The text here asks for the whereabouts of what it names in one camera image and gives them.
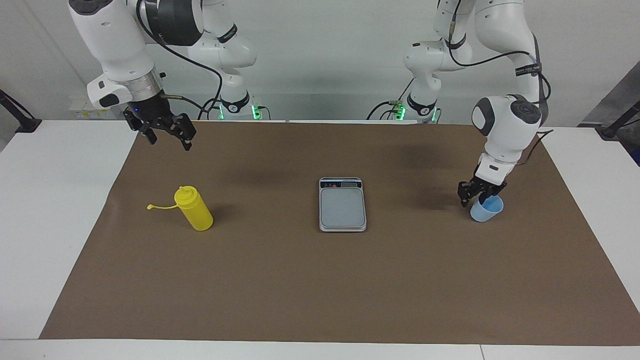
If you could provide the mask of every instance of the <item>robotic arm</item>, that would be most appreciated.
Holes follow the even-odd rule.
[[[191,148],[196,129],[186,114],[171,112],[161,76],[145,49],[148,30],[164,45],[190,46],[192,58],[212,69],[225,69],[220,101],[233,114],[251,103],[244,80],[235,68],[251,66],[256,56],[237,26],[221,29],[229,19],[224,0],[69,0],[69,10],[85,44],[102,65],[103,74],[87,85],[96,107],[127,104],[129,126],[157,141],[154,129],[177,137]],[[140,16],[142,24],[136,20]]]
[[[473,178],[458,185],[463,206],[476,195],[484,203],[504,189],[505,178],[548,115],[538,43],[527,25],[523,0],[439,1],[435,28],[442,39],[414,44],[404,59],[415,77],[409,107],[421,119],[430,119],[441,89],[434,73],[487,62],[468,63],[472,53],[466,28],[474,9],[478,39],[513,62],[520,94],[485,97],[474,108],[472,122],[487,143]]]

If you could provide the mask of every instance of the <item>yellow bottle cap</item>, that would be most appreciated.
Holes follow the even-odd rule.
[[[181,186],[173,199],[180,209],[191,209],[198,204],[198,190],[193,186]]]

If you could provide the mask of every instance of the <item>yellow bottle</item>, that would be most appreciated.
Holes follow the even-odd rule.
[[[175,209],[180,208],[184,216],[189,220],[191,226],[197,231],[205,231],[213,225],[213,216],[205,205],[200,193],[193,186],[181,186],[173,196],[175,206],[161,208],[149,205],[147,209]]]

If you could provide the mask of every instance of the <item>white table surface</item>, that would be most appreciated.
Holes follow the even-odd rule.
[[[640,347],[36,340],[135,136],[125,122],[45,121],[0,152],[0,359],[640,359]],[[640,168],[592,129],[543,142],[638,306]]]

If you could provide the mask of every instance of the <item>blue cup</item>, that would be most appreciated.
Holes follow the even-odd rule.
[[[495,215],[502,213],[504,210],[504,202],[499,196],[491,196],[480,204],[480,200],[471,207],[471,217],[477,222],[487,222]]]

